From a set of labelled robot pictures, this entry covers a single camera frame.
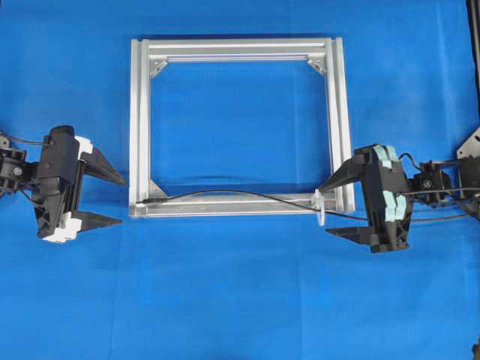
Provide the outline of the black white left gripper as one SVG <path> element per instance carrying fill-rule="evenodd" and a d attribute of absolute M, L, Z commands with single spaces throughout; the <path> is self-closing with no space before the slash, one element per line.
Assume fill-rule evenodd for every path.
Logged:
<path fill-rule="evenodd" d="M 126 185 L 123 176 L 110 164 L 102 152 L 93 147 L 89 140 L 78 140 L 70 125 L 54 127 L 44 137 L 46 145 L 40 153 L 40 160 L 34 174 L 34 213 L 37 219 L 38 238 L 65 243 L 76 238 L 80 230 L 94 230 L 111 227 L 122 221 L 87 211 L 66 209 L 68 197 L 77 184 L 77 170 L 82 161 L 84 174 Z"/>

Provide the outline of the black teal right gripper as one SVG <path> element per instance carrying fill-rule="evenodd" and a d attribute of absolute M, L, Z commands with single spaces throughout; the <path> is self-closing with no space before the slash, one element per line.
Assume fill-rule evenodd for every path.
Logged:
<path fill-rule="evenodd" d="M 320 186 L 330 191 L 361 181 L 368 226 L 326 229 L 327 233 L 370 246 L 373 253 L 406 250 L 413 212 L 407 176 L 395 148 L 370 145 L 357 148 L 353 157 Z"/>

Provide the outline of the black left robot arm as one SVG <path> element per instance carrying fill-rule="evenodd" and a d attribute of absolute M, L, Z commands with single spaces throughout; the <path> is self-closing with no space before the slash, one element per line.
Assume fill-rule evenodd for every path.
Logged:
<path fill-rule="evenodd" d="M 91 140 L 69 125 L 52 128 L 40 142 L 1 133 L 1 195 L 31 192 L 25 197 L 33 205 L 39 239 L 65 243 L 122 222 L 79 210 L 84 176 L 126 184 Z"/>

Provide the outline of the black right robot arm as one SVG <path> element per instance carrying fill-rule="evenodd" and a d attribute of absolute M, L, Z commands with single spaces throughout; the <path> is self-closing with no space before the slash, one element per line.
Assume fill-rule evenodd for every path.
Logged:
<path fill-rule="evenodd" d="M 421 163 L 408 178 L 401 156 L 389 145 L 357 148 L 354 156 L 319 186 L 319 192 L 360 182 L 367 226 L 328 229 L 327 232 L 373 253 L 406 250 L 413 205 L 441 206 L 446 197 L 458 201 L 467 215 L 479 218 L 479 157 Z"/>

